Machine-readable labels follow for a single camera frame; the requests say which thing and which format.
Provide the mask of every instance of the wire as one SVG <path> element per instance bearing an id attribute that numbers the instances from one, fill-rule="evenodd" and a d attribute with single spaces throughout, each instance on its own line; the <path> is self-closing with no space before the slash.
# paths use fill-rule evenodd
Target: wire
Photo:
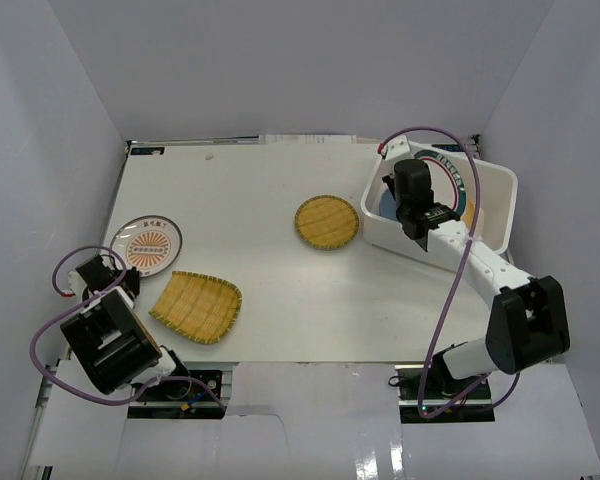
<path id="1" fill-rule="evenodd" d="M 507 401 L 507 398 L 509 398 L 511 396 L 511 394 L 513 393 L 513 391 L 516 389 L 516 386 L 518 385 L 519 380 L 520 380 L 520 372 L 516 373 L 516 376 L 514 377 L 513 382 L 511 382 L 511 386 L 509 387 L 509 390 L 507 390 L 507 393 L 505 393 L 502 397 L 500 397 L 500 400 L 498 400 L 495 403 L 492 403 L 488 407 L 481 408 L 480 410 L 476 410 L 476 412 L 479 412 L 479 413 L 488 412 L 489 410 L 493 410 L 494 408 L 502 405 L 504 402 Z"/>
<path id="2" fill-rule="evenodd" d="M 418 391 L 419 383 L 420 383 L 420 377 L 415 377 L 415 376 L 414 377 L 401 377 L 400 375 L 394 375 L 387 382 L 387 384 L 390 387 L 394 387 L 394 388 L 398 388 L 398 389 L 405 389 L 407 391 L 415 391 L 415 392 Z M 432 397 L 434 397 L 438 400 L 446 400 L 449 398 L 448 395 L 445 396 L 439 390 L 434 390 L 432 388 L 427 390 L 427 394 L 431 395 Z"/>
<path id="3" fill-rule="evenodd" d="M 469 254 L 471 253 L 471 245 L 473 244 L 473 236 L 476 232 L 476 227 L 478 226 L 478 216 L 480 215 L 480 178 L 478 176 L 478 167 L 476 166 L 476 162 L 469 153 L 466 145 L 462 143 L 458 137 L 456 137 L 453 133 L 443 130 L 437 127 L 411 127 L 400 130 L 393 135 L 390 135 L 387 139 L 378 145 L 378 154 L 382 155 L 382 151 L 384 147 L 394 138 L 404 135 L 409 132 L 417 132 L 417 131 L 427 131 L 427 132 L 436 132 L 440 133 L 451 140 L 453 140 L 462 150 L 462 152 L 467 156 L 469 160 L 469 165 L 471 166 L 471 172 L 473 173 L 473 181 L 475 185 L 476 198 L 475 198 L 475 210 L 473 212 L 473 218 L 471 219 L 471 226 L 469 227 L 469 239 L 464 248 L 464 252 L 462 253 L 462 257 L 460 258 L 460 264 L 458 265 L 458 270 L 456 271 L 456 275 L 453 279 L 453 283 L 451 284 L 451 288 L 449 289 L 449 293 L 447 294 L 447 298 L 444 302 L 444 306 L 442 307 L 442 311 L 440 312 L 440 318 L 438 319 L 438 323 L 436 324 L 436 328 L 433 332 L 433 336 L 431 337 L 431 342 L 429 343 L 429 348 L 427 350 L 427 355 L 424 360 L 422 375 L 420 376 L 420 385 L 418 387 L 418 414 L 422 418 L 435 418 L 438 415 L 444 413 L 449 407 L 455 405 L 458 400 L 466 397 L 474 388 L 476 388 L 480 383 L 487 378 L 488 375 L 481 375 L 471 383 L 467 388 L 465 388 L 458 395 L 449 400 L 445 405 L 437 408 L 433 412 L 425 412 L 422 409 L 424 403 L 424 392 L 425 386 L 427 384 L 427 376 L 429 375 L 429 369 L 431 368 L 431 360 L 433 359 L 433 354 L 435 352 L 436 344 L 438 343 L 438 339 L 440 338 L 440 333 L 442 332 L 442 327 L 444 326 L 444 322 L 447 319 L 447 315 L 449 313 L 449 309 L 451 308 L 451 302 L 456 295 L 456 291 L 458 290 L 458 286 L 460 285 L 460 280 L 462 279 L 462 273 L 467 265 L 467 261 L 469 259 Z"/>
<path id="4" fill-rule="evenodd" d="M 113 255 L 109 254 L 109 253 L 103 253 L 102 255 L 100 255 L 101 257 L 107 257 L 109 259 L 109 263 L 111 264 L 111 268 L 117 270 L 116 267 L 116 259 Z"/>
<path id="5" fill-rule="evenodd" d="M 203 397 L 204 397 L 206 394 L 207 394 L 207 392 L 202 392 L 202 393 L 200 393 L 200 394 L 196 395 L 195 397 L 193 397 L 191 400 L 189 400 L 189 401 L 187 402 L 187 405 L 191 406 L 191 405 L 193 405 L 194 403 L 196 403 L 196 402 L 198 402 L 198 401 L 202 400 L 202 398 L 203 398 Z"/>
<path id="6" fill-rule="evenodd" d="M 209 394 L 209 396 L 213 399 L 213 401 L 216 402 L 222 410 L 226 410 L 226 407 L 222 404 L 220 399 L 218 397 L 216 397 L 216 395 L 213 393 L 213 391 L 204 382 L 198 380 L 197 378 L 185 377 L 185 376 L 152 378 L 148 382 L 144 383 L 141 387 L 139 387 L 131 397 L 124 398 L 121 400 L 109 400 L 107 398 L 96 397 L 95 395 L 90 395 L 86 392 L 83 392 L 82 390 L 79 390 L 76 387 L 63 382 L 62 380 L 57 378 L 55 375 L 53 375 L 51 372 L 49 372 L 45 368 L 45 366 L 42 364 L 42 362 L 38 358 L 38 355 L 36 354 L 36 346 L 38 344 L 38 341 L 40 340 L 40 337 L 42 337 L 42 335 L 56 323 L 62 321 L 69 315 L 72 315 L 72 314 L 78 312 L 82 308 L 89 305 L 94 299 L 100 298 L 105 293 L 110 292 L 112 289 L 117 287 L 120 284 L 120 282 L 122 281 L 122 279 L 124 278 L 125 274 L 127 273 L 127 267 L 125 265 L 125 262 L 122 260 L 122 257 L 120 257 L 120 255 L 118 255 L 112 249 L 110 249 L 108 247 L 100 246 L 100 245 L 89 245 L 86 247 L 80 247 L 80 248 L 73 250 L 72 252 L 69 252 L 67 255 L 65 255 L 60 260 L 60 262 L 58 263 L 56 268 L 54 268 L 53 276 L 52 276 L 52 284 L 54 286 L 54 290 L 62 292 L 62 290 L 60 290 L 58 288 L 58 284 L 57 284 L 57 274 L 58 274 L 58 270 L 60 269 L 60 267 L 69 258 L 74 256 L 76 253 L 82 252 L 84 250 L 91 250 L 91 249 L 105 250 L 105 251 L 109 252 L 111 255 L 113 255 L 116 258 L 116 260 L 118 260 L 120 262 L 120 265 L 122 265 L 122 270 L 120 271 L 120 274 L 116 277 L 116 279 L 111 283 L 111 285 L 109 285 L 107 288 L 105 288 L 102 292 L 94 292 L 94 295 L 89 297 L 87 300 L 71 307 L 69 310 L 66 310 L 65 312 L 62 312 L 62 313 L 56 315 L 51 320 L 49 320 L 47 323 L 42 325 L 42 327 L 40 327 L 40 329 L 33 335 L 33 338 L 31 339 L 31 343 L 29 344 L 29 358 L 31 359 L 31 363 L 33 363 L 33 366 L 36 367 L 36 369 L 42 374 L 42 376 L 44 378 L 46 378 L 47 380 L 49 380 L 49 382 L 51 382 L 53 385 L 56 385 L 57 387 L 61 388 L 62 390 L 66 391 L 72 395 L 75 395 L 76 397 L 82 398 L 84 400 L 88 400 L 93 403 L 97 403 L 99 405 L 105 405 L 105 406 L 110 406 L 110 407 L 127 405 L 131 402 L 136 401 L 144 393 L 144 391 L 151 386 L 158 385 L 159 383 L 162 383 L 162 382 L 185 382 L 186 381 L 186 382 L 193 382 L 193 383 L 199 385 L 200 387 L 202 387 L 205 390 L 205 392 Z"/>
<path id="7" fill-rule="evenodd" d="M 186 397 L 187 395 L 189 395 L 189 393 L 191 392 L 191 389 L 193 388 L 193 382 L 191 381 L 191 378 L 189 378 L 189 386 L 187 387 L 187 389 L 185 390 L 185 392 L 180 395 L 179 397 L 174 397 L 173 395 L 165 395 L 169 400 L 182 400 L 184 397 Z"/>

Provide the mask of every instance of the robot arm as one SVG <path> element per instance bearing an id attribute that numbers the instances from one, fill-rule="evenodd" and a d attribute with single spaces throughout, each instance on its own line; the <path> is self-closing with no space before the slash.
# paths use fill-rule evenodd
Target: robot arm
<path id="1" fill-rule="evenodd" d="M 465 280 L 491 307 L 485 337 L 451 346 L 433 357 L 432 373 L 443 382 L 500 370 L 507 374 L 569 349 L 562 287 L 552 277 L 536 279 L 509 264 L 483 242 L 469 238 L 456 212 L 435 203 L 429 168 L 401 155 L 385 177 L 405 234 L 425 251 L 459 265 L 468 241 Z"/>
<path id="2" fill-rule="evenodd" d="M 96 255 L 69 274 L 69 284 L 76 296 L 86 298 L 88 291 L 104 290 L 117 275 L 104 264 L 102 256 Z M 139 293 L 140 275 L 132 268 L 120 286 L 60 325 L 91 383 L 106 395 L 153 378 L 189 375 L 176 354 L 158 346 L 136 317 L 133 307 Z M 168 395 L 181 390 L 182 383 L 154 388 Z"/>

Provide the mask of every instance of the white bin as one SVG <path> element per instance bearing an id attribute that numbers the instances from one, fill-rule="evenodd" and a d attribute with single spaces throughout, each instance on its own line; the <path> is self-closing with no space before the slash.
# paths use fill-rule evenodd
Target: white bin
<path id="1" fill-rule="evenodd" d="M 475 199 L 475 187 L 471 166 L 464 153 L 453 153 L 432 148 L 431 145 L 410 142 L 411 151 L 428 149 L 447 157 L 456 167 L 464 180 L 467 195 Z M 382 177 L 393 171 L 395 162 L 382 160 L 378 156 L 369 182 L 362 196 L 361 207 L 363 213 L 362 233 L 364 239 L 384 249 L 401 255 L 425 262 L 438 267 L 452 270 L 454 265 L 445 264 L 441 259 L 434 258 L 422 250 L 416 242 L 402 231 L 402 226 L 394 221 L 379 215 L 380 197 L 386 190 Z M 496 253 L 503 253 L 509 245 L 513 212 L 516 205 L 518 179 L 508 168 L 476 160 L 478 174 L 480 175 L 481 237 Z"/>

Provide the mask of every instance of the white tabletop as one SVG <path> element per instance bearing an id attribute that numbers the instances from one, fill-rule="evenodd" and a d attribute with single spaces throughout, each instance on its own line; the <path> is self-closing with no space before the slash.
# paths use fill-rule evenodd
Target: white tabletop
<path id="1" fill-rule="evenodd" d="M 53 387 L 30 465 L 52 465 L 53 480 L 600 475 L 564 365 L 525 370 L 494 422 L 468 424 L 401 425 L 398 393 L 386 383 L 394 373 L 380 364 L 241 363 L 222 421 L 127 419 L 126 407 L 88 404 Z M 93 390 L 75 360 L 62 361 L 57 375 Z M 495 373 L 489 382 L 495 399 L 511 377 Z"/>
<path id="2" fill-rule="evenodd" d="M 107 231 L 162 215 L 184 238 L 170 268 L 142 281 L 136 313 L 185 361 L 405 362 L 422 360 L 452 275 L 367 244 L 305 245 L 293 220 L 315 195 L 360 215 L 372 145 L 167 146 L 130 156 Z M 199 345 L 151 318 L 172 270 L 224 278 L 242 291 L 233 330 Z M 462 285 L 439 348 L 485 334 L 488 309 Z"/>

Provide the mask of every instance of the white wall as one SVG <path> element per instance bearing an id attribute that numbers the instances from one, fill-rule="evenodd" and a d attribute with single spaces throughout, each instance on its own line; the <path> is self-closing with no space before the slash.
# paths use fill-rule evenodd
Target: white wall
<path id="1" fill-rule="evenodd" d="M 51 270 L 97 242 L 123 148 L 45 0 L 0 0 L 0 479 L 18 474 L 40 386 L 29 338 L 67 306 Z"/>
<path id="2" fill-rule="evenodd" d="M 600 456 L 600 2 L 555 2 L 485 132 L 520 180 L 518 264 L 565 289 L 567 366 Z"/>
<path id="3" fill-rule="evenodd" d="M 552 0 L 49 0 L 126 139 L 482 131 Z"/>

